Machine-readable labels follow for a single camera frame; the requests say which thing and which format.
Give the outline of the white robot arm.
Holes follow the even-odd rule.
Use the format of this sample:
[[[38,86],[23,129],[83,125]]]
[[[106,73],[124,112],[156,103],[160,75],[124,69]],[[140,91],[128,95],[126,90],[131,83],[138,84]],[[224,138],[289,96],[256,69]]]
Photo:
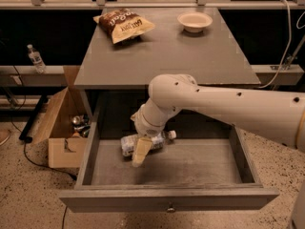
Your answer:
[[[163,74],[149,85],[147,103],[132,116],[152,135],[186,109],[243,130],[263,183],[280,196],[258,212],[190,212],[124,217],[134,229],[287,229],[304,180],[304,94],[200,87],[188,75]]]

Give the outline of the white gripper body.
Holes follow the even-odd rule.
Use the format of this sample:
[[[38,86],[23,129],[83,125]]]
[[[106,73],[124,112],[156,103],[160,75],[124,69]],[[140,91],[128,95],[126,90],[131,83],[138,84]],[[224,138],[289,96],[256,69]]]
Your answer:
[[[165,128],[164,125],[156,126],[149,123],[140,111],[137,111],[134,127],[140,135],[149,137],[159,135]]]

